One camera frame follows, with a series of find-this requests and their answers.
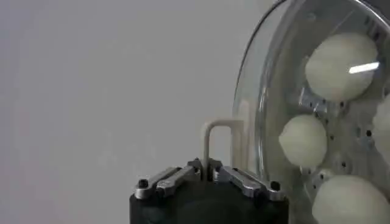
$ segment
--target metal bracket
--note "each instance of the metal bracket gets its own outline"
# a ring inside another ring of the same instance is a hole
[[[196,172],[193,166],[186,166],[174,175],[157,183],[157,194],[161,198],[175,194],[184,181],[200,181],[200,169]]]
[[[148,180],[140,180],[135,186],[134,196],[137,199],[149,198],[155,192],[155,187],[160,180],[173,175],[178,170],[178,168],[170,167]]]
[[[250,198],[264,194],[271,201],[283,201],[286,197],[278,182],[272,181],[270,184],[265,184],[254,173],[229,166],[220,168],[218,182],[231,182],[239,187],[245,196]]]

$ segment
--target gray wall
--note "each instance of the gray wall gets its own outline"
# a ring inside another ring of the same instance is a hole
[[[200,156],[202,124],[230,116],[269,5],[0,1],[0,223],[128,223],[137,179]]]

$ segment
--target black base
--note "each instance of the black base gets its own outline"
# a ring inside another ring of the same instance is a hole
[[[230,183],[183,184],[172,197],[130,197],[131,224],[287,224],[288,202],[244,196]]]

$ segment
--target white ball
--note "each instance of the white ball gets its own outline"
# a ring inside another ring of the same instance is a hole
[[[311,90],[329,101],[359,96],[370,85],[374,69],[350,72],[350,68],[376,63],[377,48],[368,37],[342,33],[327,38],[314,50],[305,68]]]
[[[390,95],[377,107],[372,120],[372,137],[378,152],[390,166]]]
[[[311,168],[320,165],[327,151],[327,134],[319,120],[310,115],[292,118],[279,136],[279,143],[294,165]]]
[[[336,176],[325,182],[314,200],[318,224],[388,224],[390,206],[370,182],[354,176]]]

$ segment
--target white handle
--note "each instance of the white handle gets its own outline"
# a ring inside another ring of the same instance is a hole
[[[243,149],[243,127],[244,122],[238,119],[220,119],[205,124],[203,141],[204,156],[202,166],[204,173],[207,173],[208,159],[210,153],[210,133],[215,127],[229,127],[232,132],[232,166],[238,169],[247,169],[247,152]]]

